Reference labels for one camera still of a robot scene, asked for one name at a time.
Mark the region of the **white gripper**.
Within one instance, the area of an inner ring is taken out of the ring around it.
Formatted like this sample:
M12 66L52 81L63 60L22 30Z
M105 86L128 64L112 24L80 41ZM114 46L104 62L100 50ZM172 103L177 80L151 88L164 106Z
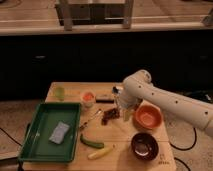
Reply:
M118 104L122 108L129 108L133 107L137 103L137 99L130 95L128 92L123 90L119 95L118 95ZM126 109L123 112L123 121L126 122L130 119L131 115L133 113L132 109Z

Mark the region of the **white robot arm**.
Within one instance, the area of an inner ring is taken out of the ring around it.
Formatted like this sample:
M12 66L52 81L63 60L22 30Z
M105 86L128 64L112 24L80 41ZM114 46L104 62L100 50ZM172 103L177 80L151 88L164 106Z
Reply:
M118 104L122 108L135 106L138 100L146 100L213 138L213 104L155 87L151 74L146 70L127 76L122 86L123 89L118 95Z

